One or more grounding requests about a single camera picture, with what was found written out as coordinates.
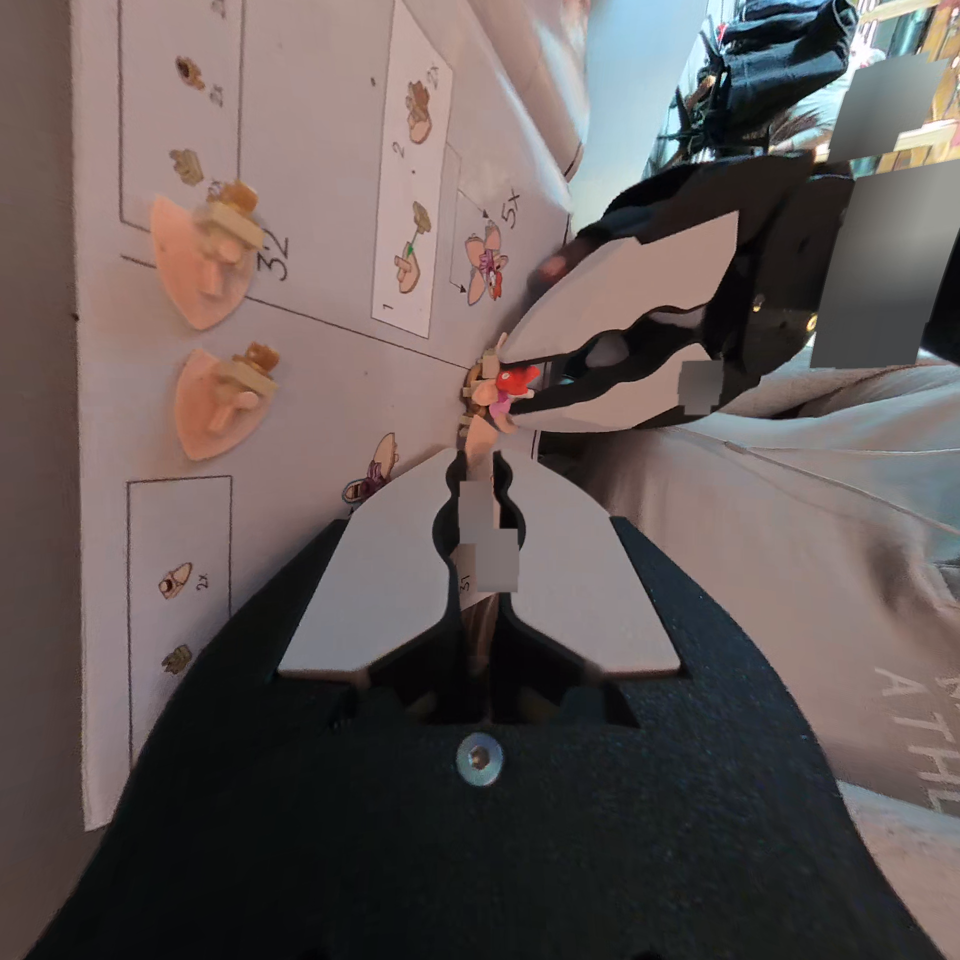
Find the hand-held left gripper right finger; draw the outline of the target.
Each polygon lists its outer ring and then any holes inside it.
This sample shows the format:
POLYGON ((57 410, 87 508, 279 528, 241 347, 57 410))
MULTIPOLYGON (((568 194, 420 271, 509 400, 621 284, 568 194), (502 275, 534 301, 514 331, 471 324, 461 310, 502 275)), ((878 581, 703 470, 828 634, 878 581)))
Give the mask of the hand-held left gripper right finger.
POLYGON ((502 453, 506 498, 524 523, 520 623, 617 679, 676 674, 681 662, 610 514, 567 478, 502 453))

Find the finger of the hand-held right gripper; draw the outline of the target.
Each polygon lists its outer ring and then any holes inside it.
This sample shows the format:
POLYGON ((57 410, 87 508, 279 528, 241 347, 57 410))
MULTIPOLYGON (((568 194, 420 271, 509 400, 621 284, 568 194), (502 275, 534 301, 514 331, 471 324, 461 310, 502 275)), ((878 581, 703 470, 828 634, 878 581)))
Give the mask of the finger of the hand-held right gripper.
POLYGON ((648 376, 622 381, 600 396, 554 409, 521 413, 514 404, 514 424, 520 428, 551 433, 609 433, 644 424, 683 406, 681 386, 692 387, 693 375, 714 382, 714 361, 699 343, 688 345, 671 356, 648 376))
POLYGON ((738 221, 729 212, 651 243, 627 237, 599 247, 524 314, 501 348, 502 362, 572 354, 650 312, 706 304, 734 258, 738 221))

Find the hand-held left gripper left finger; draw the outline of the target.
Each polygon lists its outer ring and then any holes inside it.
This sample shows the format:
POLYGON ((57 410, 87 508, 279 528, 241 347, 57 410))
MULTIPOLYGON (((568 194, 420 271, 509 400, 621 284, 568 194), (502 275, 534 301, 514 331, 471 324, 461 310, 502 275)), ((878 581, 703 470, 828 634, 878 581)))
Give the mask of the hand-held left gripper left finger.
POLYGON ((320 576, 278 673, 426 690, 457 659, 462 620, 452 554, 466 459, 440 450, 356 510, 320 576))

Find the pink brick flower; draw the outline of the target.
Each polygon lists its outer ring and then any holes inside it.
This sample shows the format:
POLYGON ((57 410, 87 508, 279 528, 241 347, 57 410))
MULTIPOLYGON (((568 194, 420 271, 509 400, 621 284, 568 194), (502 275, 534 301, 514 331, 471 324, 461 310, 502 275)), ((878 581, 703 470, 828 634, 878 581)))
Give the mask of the pink brick flower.
POLYGON ((470 480, 492 480, 494 453, 518 452, 535 459, 539 435, 514 418, 521 401, 534 398, 540 389, 543 366, 509 365, 501 355, 508 334, 500 334, 467 372, 461 390, 457 446, 465 455, 470 480))

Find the person's right forearm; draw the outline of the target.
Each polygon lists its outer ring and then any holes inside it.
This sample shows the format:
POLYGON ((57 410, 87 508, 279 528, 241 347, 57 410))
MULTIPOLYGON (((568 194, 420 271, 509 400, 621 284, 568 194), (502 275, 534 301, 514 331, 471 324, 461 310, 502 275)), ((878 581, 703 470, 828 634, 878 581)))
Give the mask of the person's right forearm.
POLYGON ((715 413, 680 430, 958 534, 958 366, 886 370, 803 404, 793 418, 715 413))

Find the white instruction booklet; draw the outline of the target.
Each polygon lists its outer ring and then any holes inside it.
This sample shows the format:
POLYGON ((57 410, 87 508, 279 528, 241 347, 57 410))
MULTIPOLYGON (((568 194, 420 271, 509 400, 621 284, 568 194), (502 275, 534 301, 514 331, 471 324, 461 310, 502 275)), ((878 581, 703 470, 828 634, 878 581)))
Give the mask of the white instruction booklet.
POLYGON ((454 443, 460 386, 565 238, 590 2, 71 2, 81 796, 114 817, 205 642, 342 488, 454 443), (207 330, 150 216, 234 181, 266 233, 207 330), (280 360, 261 423, 189 460, 193 350, 280 360))

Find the pink petal brick piece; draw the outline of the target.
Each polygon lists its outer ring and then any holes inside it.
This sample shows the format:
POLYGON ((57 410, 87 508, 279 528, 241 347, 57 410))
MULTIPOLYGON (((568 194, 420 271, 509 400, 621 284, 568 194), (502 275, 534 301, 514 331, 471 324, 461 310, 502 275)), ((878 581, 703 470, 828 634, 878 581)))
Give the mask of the pink petal brick piece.
POLYGON ((246 296, 266 232, 258 194, 241 180, 222 184, 193 210, 156 196, 150 235, 163 287, 195 330, 227 318, 246 296))
POLYGON ((201 462, 234 449, 270 409, 281 356, 252 342, 243 354, 221 359, 204 349, 189 354, 174 397, 176 434, 187 458, 201 462))

